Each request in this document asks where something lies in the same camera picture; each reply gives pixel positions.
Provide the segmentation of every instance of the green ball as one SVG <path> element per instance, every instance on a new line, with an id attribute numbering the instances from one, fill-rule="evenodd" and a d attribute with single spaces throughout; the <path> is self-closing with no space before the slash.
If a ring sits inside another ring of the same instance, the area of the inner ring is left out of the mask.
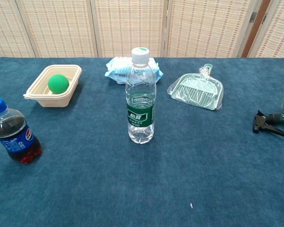
<path id="1" fill-rule="evenodd" d="M 68 79 L 61 74 L 56 74 L 50 77 L 48 80 L 48 88 L 54 93 L 54 94 L 61 94 L 65 92 L 70 85 Z"/>

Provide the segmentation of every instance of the blue label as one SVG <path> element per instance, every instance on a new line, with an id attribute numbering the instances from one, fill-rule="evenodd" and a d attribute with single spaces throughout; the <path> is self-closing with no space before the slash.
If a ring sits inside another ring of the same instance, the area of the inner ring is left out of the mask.
<path id="1" fill-rule="evenodd" d="M 21 152 L 27 148 L 29 148 L 33 142 L 35 141 L 35 137 L 32 134 L 32 131 L 26 125 L 20 134 L 17 134 L 13 137 L 0 138 L 0 142 L 10 153 Z"/>

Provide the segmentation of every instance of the bottle label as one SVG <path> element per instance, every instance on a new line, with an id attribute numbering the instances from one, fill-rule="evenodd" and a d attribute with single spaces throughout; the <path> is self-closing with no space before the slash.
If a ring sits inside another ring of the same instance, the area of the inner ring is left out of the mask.
<path id="1" fill-rule="evenodd" d="M 0 138 L 0 142 L 10 153 L 21 152 L 29 148 L 35 141 L 32 131 L 26 125 L 20 134 L 8 138 Z"/>
<path id="2" fill-rule="evenodd" d="M 155 104 L 145 109 L 138 109 L 127 104 L 128 122 L 135 127 L 148 127 L 155 120 Z"/>

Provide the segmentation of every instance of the pepsi logo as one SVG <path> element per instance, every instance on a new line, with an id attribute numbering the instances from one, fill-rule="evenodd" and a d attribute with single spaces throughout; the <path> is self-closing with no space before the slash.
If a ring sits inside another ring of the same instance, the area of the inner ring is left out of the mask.
<path id="1" fill-rule="evenodd" d="M 27 132 L 25 133 L 25 139 L 26 140 L 32 140 L 33 139 L 33 134 L 30 128 L 27 129 Z"/>

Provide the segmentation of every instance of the soda bottle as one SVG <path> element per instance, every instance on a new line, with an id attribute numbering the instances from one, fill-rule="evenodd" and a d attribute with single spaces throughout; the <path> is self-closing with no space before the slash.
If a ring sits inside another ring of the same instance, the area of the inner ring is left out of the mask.
<path id="1" fill-rule="evenodd" d="M 9 109 L 1 98 L 0 142 L 13 160 L 25 164 L 42 152 L 39 140 L 28 127 L 24 115 L 18 110 Z"/>
<path id="2" fill-rule="evenodd" d="M 135 143 L 147 143 L 154 134 L 156 79 L 148 64 L 150 51 L 132 50 L 133 65 L 126 77 L 128 134 Z"/>

